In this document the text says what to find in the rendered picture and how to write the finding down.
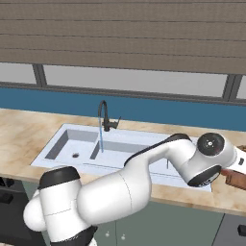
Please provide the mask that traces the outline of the black sink faucet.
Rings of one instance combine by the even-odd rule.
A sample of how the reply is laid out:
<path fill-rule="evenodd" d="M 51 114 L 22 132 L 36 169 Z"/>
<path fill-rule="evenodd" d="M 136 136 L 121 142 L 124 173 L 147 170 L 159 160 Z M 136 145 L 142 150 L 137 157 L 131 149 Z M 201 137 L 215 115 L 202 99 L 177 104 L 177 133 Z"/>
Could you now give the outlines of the black sink faucet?
<path fill-rule="evenodd" d="M 98 116 L 99 118 L 103 119 L 103 127 L 104 131 L 108 132 L 111 128 L 116 129 L 118 127 L 118 124 L 120 122 L 120 118 L 118 118 L 117 121 L 110 121 L 108 116 L 108 105 L 105 100 L 102 100 L 98 107 Z"/>

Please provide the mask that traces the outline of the pale grey double sink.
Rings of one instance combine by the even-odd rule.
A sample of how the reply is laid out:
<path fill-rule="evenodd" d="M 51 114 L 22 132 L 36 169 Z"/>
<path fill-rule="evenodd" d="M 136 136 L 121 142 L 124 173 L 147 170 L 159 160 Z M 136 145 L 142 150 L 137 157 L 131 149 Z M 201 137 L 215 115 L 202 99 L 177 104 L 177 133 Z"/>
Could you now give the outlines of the pale grey double sink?
<path fill-rule="evenodd" d="M 62 124 L 31 165 L 71 165 L 81 173 L 102 176 L 118 171 L 132 154 L 166 138 L 166 134 L 111 129 L 103 132 L 101 153 L 98 127 Z"/>

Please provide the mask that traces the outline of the grey framed window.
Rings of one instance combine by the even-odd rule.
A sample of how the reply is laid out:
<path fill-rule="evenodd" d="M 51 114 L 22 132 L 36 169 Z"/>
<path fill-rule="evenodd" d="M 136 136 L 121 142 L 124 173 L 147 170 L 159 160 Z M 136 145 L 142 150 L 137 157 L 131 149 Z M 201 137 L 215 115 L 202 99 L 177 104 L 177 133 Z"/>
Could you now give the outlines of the grey framed window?
<path fill-rule="evenodd" d="M 0 86 L 246 106 L 246 74 L 0 61 Z"/>

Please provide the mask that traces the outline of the grey appliance front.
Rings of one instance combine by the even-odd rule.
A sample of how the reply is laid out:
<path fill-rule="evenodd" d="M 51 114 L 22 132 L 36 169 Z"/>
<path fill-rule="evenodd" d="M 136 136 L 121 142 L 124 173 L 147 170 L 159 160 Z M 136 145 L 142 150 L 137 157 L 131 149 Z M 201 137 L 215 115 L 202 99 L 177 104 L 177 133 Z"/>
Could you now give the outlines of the grey appliance front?
<path fill-rule="evenodd" d="M 246 217 L 225 214 L 212 246 L 246 246 L 246 235 L 240 235 L 237 231 L 239 225 L 246 226 Z"/>

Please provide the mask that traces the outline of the grey-brown window blind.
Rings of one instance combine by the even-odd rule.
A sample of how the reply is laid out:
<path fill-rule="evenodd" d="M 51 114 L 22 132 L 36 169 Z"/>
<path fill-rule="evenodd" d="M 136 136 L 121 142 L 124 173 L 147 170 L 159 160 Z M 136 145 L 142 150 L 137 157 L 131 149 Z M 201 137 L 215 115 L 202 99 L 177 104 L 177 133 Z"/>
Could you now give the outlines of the grey-brown window blind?
<path fill-rule="evenodd" d="M 246 0 L 0 0 L 0 61 L 246 74 Z"/>

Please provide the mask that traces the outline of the blue water stream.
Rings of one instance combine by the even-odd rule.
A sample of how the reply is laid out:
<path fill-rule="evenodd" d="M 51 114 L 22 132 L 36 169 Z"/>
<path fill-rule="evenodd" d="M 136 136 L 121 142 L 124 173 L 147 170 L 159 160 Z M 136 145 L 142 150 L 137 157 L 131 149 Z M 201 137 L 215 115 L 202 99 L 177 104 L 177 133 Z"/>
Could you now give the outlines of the blue water stream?
<path fill-rule="evenodd" d="M 98 116 L 98 124 L 99 124 L 99 137 L 100 137 L 99 143 L 100 143 L 100 150 L 101 150 L 101 153 L 104 153 L 101 116 Z"/>

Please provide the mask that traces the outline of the brown wooden cutting board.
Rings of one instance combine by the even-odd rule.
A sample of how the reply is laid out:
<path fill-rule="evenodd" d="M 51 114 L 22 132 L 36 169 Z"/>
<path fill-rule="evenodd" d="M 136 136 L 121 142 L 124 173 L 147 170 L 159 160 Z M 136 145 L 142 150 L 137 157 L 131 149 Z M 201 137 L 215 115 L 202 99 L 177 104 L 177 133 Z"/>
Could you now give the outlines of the brown wooden cutting board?
<path fill-rule="evenodd" d="M 226 184 L 246 191 L 246 145 L 235 146 L 233 154 L 222 164 Z"/>

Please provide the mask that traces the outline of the black oven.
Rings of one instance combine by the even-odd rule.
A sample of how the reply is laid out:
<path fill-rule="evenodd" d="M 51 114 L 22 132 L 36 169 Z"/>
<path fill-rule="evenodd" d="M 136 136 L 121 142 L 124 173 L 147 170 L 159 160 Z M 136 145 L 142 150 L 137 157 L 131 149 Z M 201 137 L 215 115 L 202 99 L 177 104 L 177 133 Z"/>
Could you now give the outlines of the black oven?
<path fill-rule="evenodd" d="M 46 246 L 41 233 L 24 223 L 23 211 L 29 202 L 19 180 L 0 177 L 0 243 L 12 246 Z"/>

